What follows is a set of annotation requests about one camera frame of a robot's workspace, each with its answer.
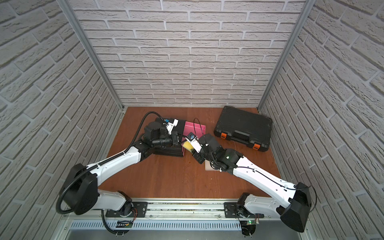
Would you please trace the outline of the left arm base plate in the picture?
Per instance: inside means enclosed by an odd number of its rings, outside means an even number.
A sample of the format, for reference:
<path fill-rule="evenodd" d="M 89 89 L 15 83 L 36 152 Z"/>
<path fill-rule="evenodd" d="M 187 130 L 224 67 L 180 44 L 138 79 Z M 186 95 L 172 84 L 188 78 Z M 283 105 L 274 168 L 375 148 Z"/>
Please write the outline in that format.
<path fill-rule="evenodd" d="M 120 210 L 107 210 L 107 218 L 144 218 L 148 202 L 127 202 Z"/>

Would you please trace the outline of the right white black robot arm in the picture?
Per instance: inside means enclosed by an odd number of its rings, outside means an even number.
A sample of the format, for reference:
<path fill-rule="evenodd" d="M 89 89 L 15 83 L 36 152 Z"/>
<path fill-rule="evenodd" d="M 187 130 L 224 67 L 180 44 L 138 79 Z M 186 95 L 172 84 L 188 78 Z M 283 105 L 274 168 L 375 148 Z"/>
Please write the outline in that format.
<path fill-rule="evenodd" d="M 241 178 L 267 193 L 277 203 L 272 211 L 281 221 L 296 232 L 304 232 L 312 207 L 309 186 L 293 184 L 272 175 L 240 152 L 224 149 L 210 134 L 198 138 L 189 133 L 186 140 L 191 144 L 190 151 L 197 162 L 208 161 L 214 170 Z"/>

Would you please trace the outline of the beige sponge pad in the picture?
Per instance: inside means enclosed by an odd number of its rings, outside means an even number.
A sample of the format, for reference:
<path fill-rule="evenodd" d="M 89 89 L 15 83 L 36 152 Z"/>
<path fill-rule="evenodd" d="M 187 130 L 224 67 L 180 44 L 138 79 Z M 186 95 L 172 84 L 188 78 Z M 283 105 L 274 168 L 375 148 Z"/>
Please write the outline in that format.
<path fill-rule="evenodd" d="M 217 171 L 216 169 L 211 167 L 211 163 L 209 161 L 205 161 L 205 170 L 206 171 Z"/>

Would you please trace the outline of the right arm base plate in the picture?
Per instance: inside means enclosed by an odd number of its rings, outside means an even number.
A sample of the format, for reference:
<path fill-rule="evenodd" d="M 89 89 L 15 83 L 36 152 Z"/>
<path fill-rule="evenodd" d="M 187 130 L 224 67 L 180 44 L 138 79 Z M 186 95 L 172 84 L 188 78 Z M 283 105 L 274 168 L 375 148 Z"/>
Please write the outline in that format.
<path fill-rule="evenodd" d="M 224 202 L 225 218 L 264 218 L 264 214 L 251 214 L 243 205 L 235 202 Z"/>

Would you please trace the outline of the black drawer cabinet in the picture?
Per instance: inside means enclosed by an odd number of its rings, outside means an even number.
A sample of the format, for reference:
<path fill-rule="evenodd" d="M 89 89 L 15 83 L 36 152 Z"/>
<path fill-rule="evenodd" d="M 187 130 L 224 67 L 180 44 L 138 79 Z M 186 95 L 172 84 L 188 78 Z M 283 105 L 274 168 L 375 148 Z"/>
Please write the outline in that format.
<path fill-rule="evenodd" d="M 178 120 L 179 120 L 179 123 L 176 127 L 174 127 L 172 132 L 176 131 L 177 133 L 183 134 L 186 120 L 180 120 L 180 119 Z M 182 145 L 169 146 L 169 147 L 156 147 L 154 150 L 154 154 L 182 158 L 184 156 L 184 148 L 182 147 Z"/>

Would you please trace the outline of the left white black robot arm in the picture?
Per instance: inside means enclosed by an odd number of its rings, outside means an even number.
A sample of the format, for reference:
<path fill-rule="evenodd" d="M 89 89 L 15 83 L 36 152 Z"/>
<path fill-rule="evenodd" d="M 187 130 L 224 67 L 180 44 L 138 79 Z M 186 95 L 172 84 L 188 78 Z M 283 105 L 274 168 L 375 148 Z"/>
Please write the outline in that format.
<path fill-rule="evenodd" d="M 127 149 L 97 163 L 71 168 L 56 203 L 58 214 L 82 215 L 90 210 L 113 210 L 128 215 L 131 199 L 122 192 L 99 189 L 107 179 L 123 169 L 142 162 L 157 149 L 181 144 L 186 122 L 166 119 L 149 123 L 139 140 Z"/>

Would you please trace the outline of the pink top drawer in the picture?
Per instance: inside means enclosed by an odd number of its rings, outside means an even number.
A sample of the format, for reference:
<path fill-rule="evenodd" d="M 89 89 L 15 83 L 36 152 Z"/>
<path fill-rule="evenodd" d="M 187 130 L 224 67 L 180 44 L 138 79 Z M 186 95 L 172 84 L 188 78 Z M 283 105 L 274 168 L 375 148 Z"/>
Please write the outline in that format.
<path fill-rule="evenodd" d="M 206 134 L 206 126 L 199 123 L 185 122 L 183 136 L 187 136 L 189 133 L 193 133 L 198 138 Z"/>

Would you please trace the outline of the yellow sponge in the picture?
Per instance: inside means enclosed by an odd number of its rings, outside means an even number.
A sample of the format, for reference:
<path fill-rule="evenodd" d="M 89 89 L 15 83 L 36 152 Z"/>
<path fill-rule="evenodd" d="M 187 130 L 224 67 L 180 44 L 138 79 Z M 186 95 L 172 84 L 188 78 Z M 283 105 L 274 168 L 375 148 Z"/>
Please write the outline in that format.
<path fill-rule="evenodd" d="M 195 149 L 194 149 L 194 147 L 192 146 L 192 144 L 190 143 L 190 142 L 188 142 L 188 141 L 185 141 L 183 144 L 182 144 L 182 147 L 185 149 L 185 150 L 187 150 L 187 151 L 189 151 L 189 152 L 193 152 Z"/>

